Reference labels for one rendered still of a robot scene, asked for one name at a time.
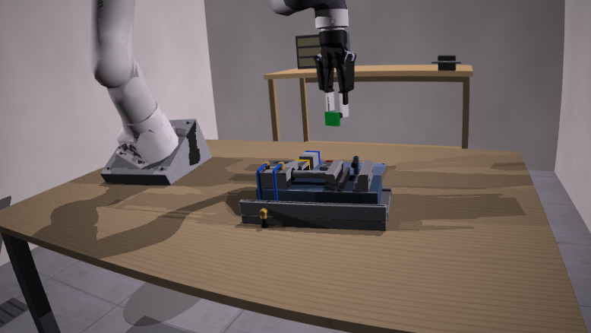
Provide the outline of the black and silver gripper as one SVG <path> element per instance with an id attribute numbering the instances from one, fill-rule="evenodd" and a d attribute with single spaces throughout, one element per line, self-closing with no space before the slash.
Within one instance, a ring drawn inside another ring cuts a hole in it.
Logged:
<path id="1" fill-rule="evenodd" d="M 319 90 L 325 92 L 326 111 L 334 109 L 333 73 L 337 71 L 340 91 L 340 118 L 349 116 L 348 92 L 354 89 L 356 54 L 346 48 L 345 30 L 323 31 L 319 33 L 321 53 L 314 55 L 318 75 Z M 345 63 L 346 59 L 346 63 Z M 346 64 L 346 70 L 345 70 Z M 324 76 L 325 74 L 325 76 Z"/>

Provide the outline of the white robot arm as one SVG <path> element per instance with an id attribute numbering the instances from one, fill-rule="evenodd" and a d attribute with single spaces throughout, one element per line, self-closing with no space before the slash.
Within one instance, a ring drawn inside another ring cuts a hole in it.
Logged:
<path id="1" fill-rule="evenodd" d="M 265 2 L 285 16 L 312 7 L 315 26 L 321 31 L 349 26 L 346 0 Z M 168 157 L 179 138 L 176 127 L 154 102 L 135 57 L 134 7 L 135 0 L 90 0 L 90 70 L 106 87 L 122 118 L 116 155 L 141 169 Z"/>

